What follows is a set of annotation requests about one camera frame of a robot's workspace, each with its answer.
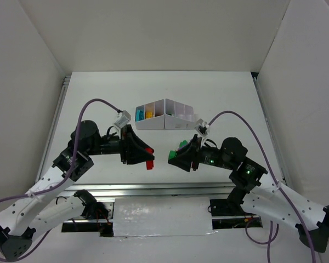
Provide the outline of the small green lego brick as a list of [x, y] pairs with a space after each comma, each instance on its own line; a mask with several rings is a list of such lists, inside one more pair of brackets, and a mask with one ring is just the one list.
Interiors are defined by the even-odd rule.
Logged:
[[176, 150], [170, 150], [169, 155], [168, 155], [168, 160], [173, 159], [177, 156], [177, 151]]

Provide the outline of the small red lego brick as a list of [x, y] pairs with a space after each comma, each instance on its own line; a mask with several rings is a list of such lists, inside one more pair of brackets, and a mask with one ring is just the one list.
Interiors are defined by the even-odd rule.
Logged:
[[146, 169], [147, 170], [152, 170], [154, 168], [154, 150], [150, 147], [147, 147], [145, 149], [146, 151]]

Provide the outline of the teal frog flower lego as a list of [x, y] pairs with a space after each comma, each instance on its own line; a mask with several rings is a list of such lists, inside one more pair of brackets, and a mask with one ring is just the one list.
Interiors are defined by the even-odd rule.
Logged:
[[139, 122], [143, 120], [144, 120], [144, 109], [137, 107], [135, 111], [135, 121]]

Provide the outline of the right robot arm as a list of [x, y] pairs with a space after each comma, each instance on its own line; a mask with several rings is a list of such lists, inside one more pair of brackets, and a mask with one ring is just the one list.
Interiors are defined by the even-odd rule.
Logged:
[[318, 253], [329, 243], [329, 205], [317, 204], [278, 180], [246, 156], [248, 150], [237, 138], [226, 138], [220, 148], [203, 146], [198, 135], [170, 151], [168, 164], [184, 171], [200, 164], [230, 170], [235, 185], [228, 202], [245, 213], [256, 214], [295, 229], [299, 240]]

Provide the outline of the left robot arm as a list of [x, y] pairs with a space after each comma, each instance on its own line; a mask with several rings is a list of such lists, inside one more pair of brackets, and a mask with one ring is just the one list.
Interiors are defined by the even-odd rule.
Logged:
[[23, 198], [16, 198], [0, 212], [1, 261], [15, 262], [27, 257], [30, 246], [41, 235], [46, 235], [60, 223], [77, 217], [88, 220], [108, 219], [107, 207], [98, 202], [87, 190], [78, 190], [53, 207], [57, 199], [93, 165], [96, 155], [120, 155], [123, 164], [154, 164], [154, 149], [143, 142], [130, 124], [119, 133], [101, 136], [95, 122], [87, 120], [77, 125], [71, 139], [44, 176], [33, 185]]

